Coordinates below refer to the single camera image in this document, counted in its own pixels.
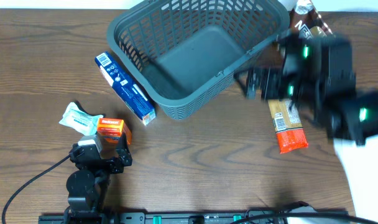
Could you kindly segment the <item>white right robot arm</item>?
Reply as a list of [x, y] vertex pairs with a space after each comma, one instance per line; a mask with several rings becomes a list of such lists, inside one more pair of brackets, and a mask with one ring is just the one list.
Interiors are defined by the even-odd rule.
[[356, 87], [349, 39], [298, 34], [269, 37], [283, 48], [280, 68], [253, 68], [247, 93], [260, 89], [267, 101], [286, 101], [290, 110], [306, 109], [326, 130], [344, 169], [357, 217], [378, 223], [378, 90]]

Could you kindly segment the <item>grey plastic basket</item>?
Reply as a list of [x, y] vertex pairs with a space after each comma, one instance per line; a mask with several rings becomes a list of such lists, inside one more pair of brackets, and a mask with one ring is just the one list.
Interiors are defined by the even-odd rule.
[[273, 0], [142, 1], [109, 24], [106, 39], [164, 113], [185, 119], [255, 66], [289, 22]]

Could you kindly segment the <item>brown Nescafe Gold bag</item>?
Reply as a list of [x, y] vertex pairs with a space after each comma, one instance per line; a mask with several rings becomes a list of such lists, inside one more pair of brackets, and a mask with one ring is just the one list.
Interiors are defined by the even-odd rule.
[[303, 39], [312, 39], [333, 33], [311, 0], [298, 0], [295, 3], [290, 11], [290, 29]]

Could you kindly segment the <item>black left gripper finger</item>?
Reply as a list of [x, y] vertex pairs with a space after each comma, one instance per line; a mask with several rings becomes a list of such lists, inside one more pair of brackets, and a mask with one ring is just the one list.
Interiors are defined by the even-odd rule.
[[97, 134], [91, 135], [91, 136], [83, 136], [78, 141], [79, 146], [95, 146], [95, 148], [100, 153], [103, 150], [103, 145], [101, 142], [101, 139]]
[[122, 133], [121, 137], [119, 138], [115, 150], [117, 152], [117, 155], [122, 159], [128, 159], [130, 157], [130, 152], [127, 144], [127, 137], [125, 133]]

